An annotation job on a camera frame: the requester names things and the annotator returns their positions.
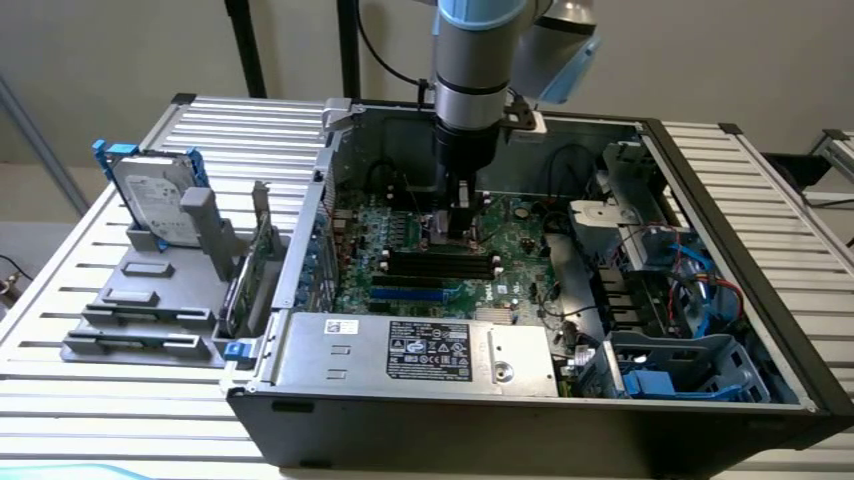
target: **power supply label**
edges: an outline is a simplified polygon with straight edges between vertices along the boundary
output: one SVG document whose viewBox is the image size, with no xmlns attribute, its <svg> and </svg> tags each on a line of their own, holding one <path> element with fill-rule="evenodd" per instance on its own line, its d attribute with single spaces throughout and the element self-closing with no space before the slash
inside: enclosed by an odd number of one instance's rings
<svg viewBox="0 0 854 480">
<path fill-rule="evenodd" d="M 386 373 L 398 380 L 471 382 L 469 325 L 391 322 Z"/>
</svg>

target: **metal grid table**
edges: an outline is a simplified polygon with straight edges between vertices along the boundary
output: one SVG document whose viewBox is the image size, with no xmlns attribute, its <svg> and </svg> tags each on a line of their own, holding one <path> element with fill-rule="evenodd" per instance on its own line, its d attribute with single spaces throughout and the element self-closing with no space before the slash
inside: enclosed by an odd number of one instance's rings
<svg viewBox="0 0 854 480">
<path fill-rule="evenodd" d="M 143 146 L 200 148 L 223 214 L 238 229 L 250 229 L 255 221 L 252 181 L 270 181 L 274 221 L 289 232 L 322 147 L 322 109 L 319 103 L 199 97 L 171 107 Z M 854 392 L 854 279 L 829 240 L 793 209 L 744 139 L 714 125 L 667 127 L 805 332 Z M 114 193 L 110 187 L 102 194 L 0 323 L 0 466 L 86 461 L 152 478 L 289 478 L 264 464 L 231 413 L 219 370 L 72 364 L 59 358 L 66 332 L 128 246 L 130 216 Z M 805 452 L 765 452 L 717 478 L 852 478 L 853 450 L 854 435 L 841 434 Z"/>
</svg>

